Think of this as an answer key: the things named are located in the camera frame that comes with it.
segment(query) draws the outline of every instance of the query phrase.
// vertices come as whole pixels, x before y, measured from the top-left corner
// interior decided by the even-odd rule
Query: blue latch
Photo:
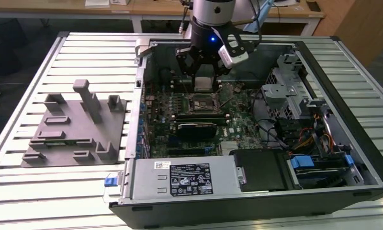
[[[346,159],[346,162],[347,162],[348,165],[352,165],[352,164],[354,164],[351,155],[344,155],[344,159]]]
[[[298,157],[294,157],[290,161],[291,161],[291,165],[294,169],[299,167],[315,166],[314,161],[310,156],[298,156]]]
[[[117,177],[106,177],[103,182],[105,187],[117,187]]]

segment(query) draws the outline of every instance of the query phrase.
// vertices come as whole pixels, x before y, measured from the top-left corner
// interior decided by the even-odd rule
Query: dark floor
[[[22,62],[22,69],[18,73],[0,77],[0,132],[22,97],[34,73],[41,65],[47,50],[55,39],[58,31],[73,32],[121,32],[131,33],[129,20],[50,20],[49,27],[42,27],[38,19],[20,19],[20,24],[29,44],[16,50]],[[145,33],[175,33],[178,22],[166,24],[166,21],[142,21]],[[383,86],[383,52],[367,68],[380,85]]]

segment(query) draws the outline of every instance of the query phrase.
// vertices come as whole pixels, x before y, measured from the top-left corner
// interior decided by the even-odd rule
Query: aluminum extrusion table
[[[103,203],[103,178],[123,169],[130,116],[121,137],[119,164],[103,166],[21,168],[21,157],[37,129],[50,92],[78,99],[71,90],[75,79],[87,79],[98,99],[118,94],[133,104],[138,38],[181,39],[177,34],[59,33],[44,63],[0,135],[0,230],[8,229],[129,229]],[[328,37],[263,36],[266,40],[303,40],[334,83],[351,111],[383,155],[383,89],[340,41]],[[117,187],[109,190],[117,198]],[[358,203],[335,213],[240,221],[185,229],[383,229],[383,199]]]

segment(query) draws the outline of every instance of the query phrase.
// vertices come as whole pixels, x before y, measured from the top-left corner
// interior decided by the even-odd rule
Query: white sticker
[[[130,13],[129,11],[110,11],[111,13]]]
[[[154,162],[154,169],[169,169],[170,161],[155,161]]]

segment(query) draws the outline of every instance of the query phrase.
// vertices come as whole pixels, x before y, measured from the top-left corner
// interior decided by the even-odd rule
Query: warning label
[[[171,196],[213,194],[210,164],[170,165]]]

